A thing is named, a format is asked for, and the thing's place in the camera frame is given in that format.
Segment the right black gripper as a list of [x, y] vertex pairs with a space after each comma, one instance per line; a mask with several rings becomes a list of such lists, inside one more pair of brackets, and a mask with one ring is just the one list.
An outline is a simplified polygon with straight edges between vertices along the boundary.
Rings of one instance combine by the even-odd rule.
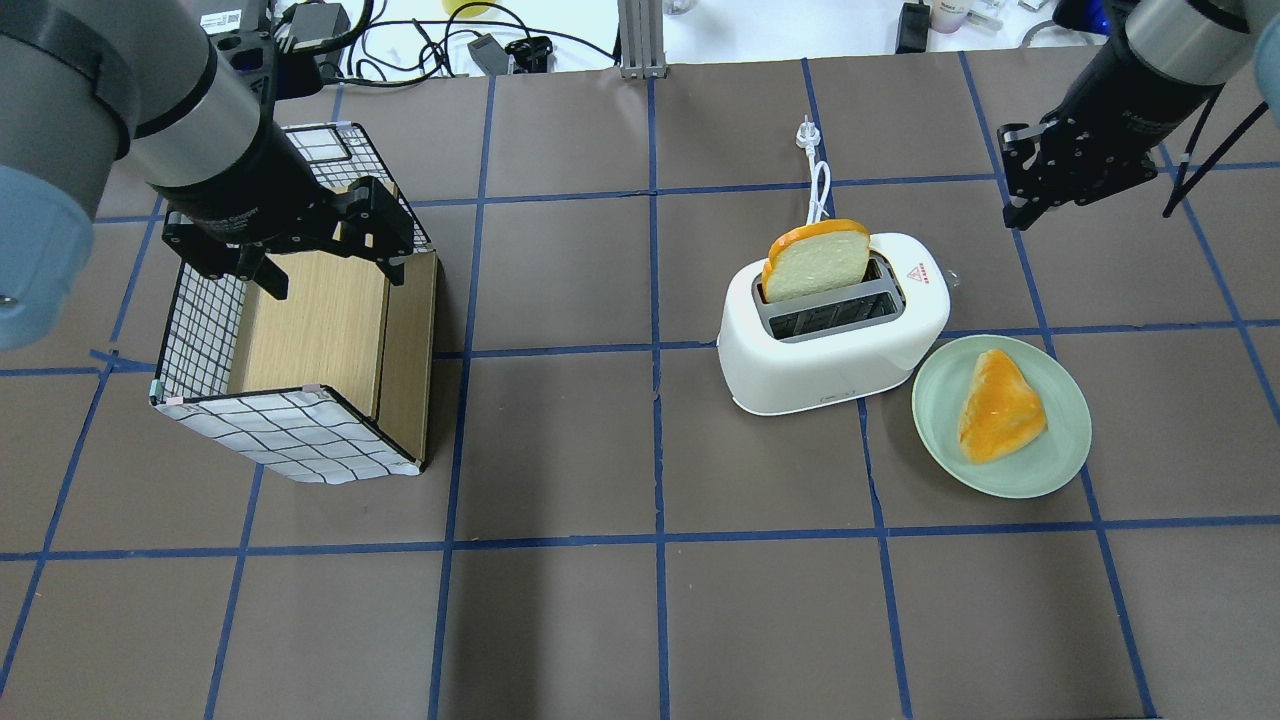
[[1157, 140], [1132, 114], [1157, 79], [1126, 38], [1110, 38], [1037, 124], [998, 127], [1010, 199], [1004, 225], [1028, 231], [1055, 208], [1084, 206], [1152, 179]]

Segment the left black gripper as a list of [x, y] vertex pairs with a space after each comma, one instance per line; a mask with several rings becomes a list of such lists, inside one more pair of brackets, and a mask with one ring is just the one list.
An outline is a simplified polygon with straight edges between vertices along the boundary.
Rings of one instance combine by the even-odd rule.
[[415, 251], [416, 222], [389, 184], [375, 176], [323, 184], [278, 126], [264, 128], [220, 176], [160, 195], [168, 201], [163, 240], [186, 264], [209, 279], [252, 282], [280, 301], [289, 279], [275, 255], [358, 258], [402, 286]]

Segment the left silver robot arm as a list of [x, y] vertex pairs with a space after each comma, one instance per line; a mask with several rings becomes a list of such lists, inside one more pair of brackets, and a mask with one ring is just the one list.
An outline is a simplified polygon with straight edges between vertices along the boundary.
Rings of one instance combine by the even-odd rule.
[[404, 281], [417, 222], [381, 181], [314, 177], [273, 117], [323, 86], [316, 60], [372, 22], [325, 38], [251, 27], [212, 37], [179, 1], [3, 4], [3, 347], [42, 340], [90, 259], [113, 164], [166, 200], [164, 240], [192, 270], [278, 300], [275, 256], [326, 252]]

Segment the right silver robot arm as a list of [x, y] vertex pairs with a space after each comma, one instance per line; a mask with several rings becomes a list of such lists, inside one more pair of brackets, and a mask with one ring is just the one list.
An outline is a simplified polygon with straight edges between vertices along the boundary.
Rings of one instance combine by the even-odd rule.
[[1110, 28], [1053, 110], [1033, 126], [997, 129], [1007, 228], [1025, 231], [1053, 208], [1152, 181], [1152, 150], [1244, 65], [1261, 104], [1242, 129], [1277, 114], [1275, 1], [1139, 1]]

